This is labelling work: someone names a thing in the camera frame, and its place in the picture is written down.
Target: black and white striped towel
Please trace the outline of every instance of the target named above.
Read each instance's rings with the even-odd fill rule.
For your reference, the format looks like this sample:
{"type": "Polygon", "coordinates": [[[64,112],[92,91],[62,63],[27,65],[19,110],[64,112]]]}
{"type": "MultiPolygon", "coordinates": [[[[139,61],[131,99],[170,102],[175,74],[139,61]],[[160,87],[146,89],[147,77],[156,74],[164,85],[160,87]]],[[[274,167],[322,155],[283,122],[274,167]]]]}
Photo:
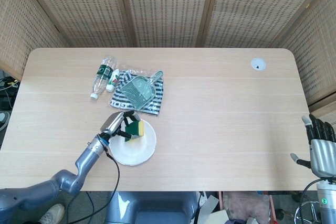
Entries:
{"type": "MultiPolygon", "coordinates": [[[[120,71],[119,84],[115,89],[115,92],[111,99],[111,106],[118,109],[125,110],[135,110],[131,102],[125,97],[125,95],[120,91],[130,80],[132,80],[136,75],[129,73],[128,71],[120,71]]],[[[162,98],[163,98],[163,79],[160,78],[154,83],[155,86],[155,97],[148,103],[141,112],[158,115],[160,113],[162,98]]]]}

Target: yellow sponge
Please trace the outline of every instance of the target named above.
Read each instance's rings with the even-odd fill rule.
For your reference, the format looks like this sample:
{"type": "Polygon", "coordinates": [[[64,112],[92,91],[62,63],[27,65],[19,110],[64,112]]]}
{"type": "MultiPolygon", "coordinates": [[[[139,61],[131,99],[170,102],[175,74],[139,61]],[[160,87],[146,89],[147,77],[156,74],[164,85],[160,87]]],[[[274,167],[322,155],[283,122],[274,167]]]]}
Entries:
{"type": "Polygon", "coordinates": [[[143,121],[136,121],[130,123],[125,127],[125,132],[132,135],[132,139],[144,136],[145,127],[143,121]]]}

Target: sneaker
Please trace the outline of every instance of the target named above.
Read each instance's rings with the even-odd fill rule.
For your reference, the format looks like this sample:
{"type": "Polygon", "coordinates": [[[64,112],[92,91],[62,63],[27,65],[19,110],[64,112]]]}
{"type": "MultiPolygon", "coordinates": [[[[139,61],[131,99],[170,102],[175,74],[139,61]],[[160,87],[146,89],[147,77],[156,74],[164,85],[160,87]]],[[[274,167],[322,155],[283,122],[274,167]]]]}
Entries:
{"type": "Polygon", "coordinates": [[[62,204],[53,205],[38,221],[41,224],[58,224],[64,216],[64,206],[62,204]]]}

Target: white plate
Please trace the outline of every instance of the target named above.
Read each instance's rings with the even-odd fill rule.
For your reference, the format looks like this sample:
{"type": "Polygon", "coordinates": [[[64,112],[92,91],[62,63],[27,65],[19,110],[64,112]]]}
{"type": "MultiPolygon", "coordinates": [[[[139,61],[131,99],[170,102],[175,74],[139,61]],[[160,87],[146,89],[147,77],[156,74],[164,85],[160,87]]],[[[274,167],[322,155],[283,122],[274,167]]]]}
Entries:
{"type": "Polygon", "coordinates": [[[153,155],[156,146],[156,134],[149,122],[144,122],[144,136],[131,139],[125,142],[122,136],[115,136],[110,139],[109,147],[116,161],[122,165],[140,165],[149,160],[153,155]]]}

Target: green label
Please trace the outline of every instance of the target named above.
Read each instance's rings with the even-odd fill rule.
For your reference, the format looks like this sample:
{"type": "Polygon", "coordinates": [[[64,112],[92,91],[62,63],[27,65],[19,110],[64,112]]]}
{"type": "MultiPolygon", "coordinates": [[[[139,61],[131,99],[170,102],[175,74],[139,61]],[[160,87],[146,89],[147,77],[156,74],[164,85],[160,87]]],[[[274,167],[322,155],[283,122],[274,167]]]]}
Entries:
{"type": "Polygon", "coordinates": [[[106,65],[100,65],[97,74],[102,75],[103,77],[106,77],[107,79],[110,79],[112,76],[112,68],[106,65]]]}
{"type": "Polygon", "coordinates": [[[114,87],[117,85],[119,76],[116,75],[112,80],[109,81],[109,85],[113,85],[114,87]]]}

